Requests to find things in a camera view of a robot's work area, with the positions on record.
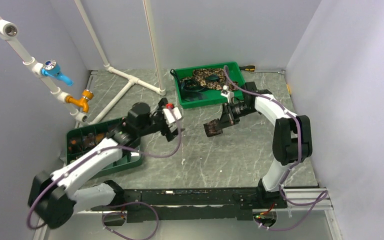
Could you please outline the dark orange patterned tie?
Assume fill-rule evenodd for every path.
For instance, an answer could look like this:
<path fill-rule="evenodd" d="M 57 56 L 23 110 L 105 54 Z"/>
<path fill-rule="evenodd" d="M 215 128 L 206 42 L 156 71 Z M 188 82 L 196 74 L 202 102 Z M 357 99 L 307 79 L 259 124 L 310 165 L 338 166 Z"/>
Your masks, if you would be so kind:
<path fill-rule="evenodd" d="M 216 119 L 213 119 L 210 122 L 205 123 L 203 125 L 204 131 L 205 131 L 205 135 L 208 138 L 211 138 L 211 137 L 214 137 L 214 136 L 217 136 L 217 135 L 220 135 L 220 134 L 223 133 L 222 129 L 217 129 L 217 126 L 218 126 L 219 122 L 220 122 L 220 119 L 216 118 Z"/>

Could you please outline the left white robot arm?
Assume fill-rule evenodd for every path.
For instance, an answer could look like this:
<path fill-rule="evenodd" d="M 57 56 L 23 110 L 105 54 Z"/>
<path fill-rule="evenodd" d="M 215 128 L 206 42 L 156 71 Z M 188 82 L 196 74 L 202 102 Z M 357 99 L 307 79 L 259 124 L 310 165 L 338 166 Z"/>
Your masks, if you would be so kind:
<path fill-rule="evenodd" d="M 126 117 L 114 127 L 93 149 L 74 162 L 52 173 L 42 171 L 32 181 L 26 216 L 26 226 L 37 230 L 44 226 L 56 229 L 73 214 L 95 207 L 117 210 L 126 204 L 124 189 L 112 180 L 97 186 L 82 186 L 97 173 L 117 160 L 132 155 L 168 158 L 180 148 L 181 120 L 178 107 L 163 97 L 155 112 L 145 102 L 137 102 Z M 141 138 L 159 132 L 168 142 L 177 139 L 175 149 L 156 154 L 140 149 Z"/>

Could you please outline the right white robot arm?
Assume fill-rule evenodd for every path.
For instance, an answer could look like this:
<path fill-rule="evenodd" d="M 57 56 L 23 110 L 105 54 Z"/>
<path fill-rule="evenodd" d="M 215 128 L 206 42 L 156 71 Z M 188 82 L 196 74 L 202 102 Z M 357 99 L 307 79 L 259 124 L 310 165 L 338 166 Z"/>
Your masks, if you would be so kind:
<path fill-rule="evenodd" d="M 312 154 L 310 119 L 289 111 L 269 90 L 257 90 L 254 82 L 245 83 L 240 90 L 243 100 L 233 102 L 233 92 L 225 85 L 221 95 L 227 98 L 222 105 L 222 115 L 215 125 L 218 132 L 239 123 L 240 118 L 259 113 L 274 126 L 272 153 L 274 160 L 262 178 L 264 189 L 255 194 L 256 203 L 267 208 L 275 201 L 275 194 L 282 187 L 286 174 Z"/>

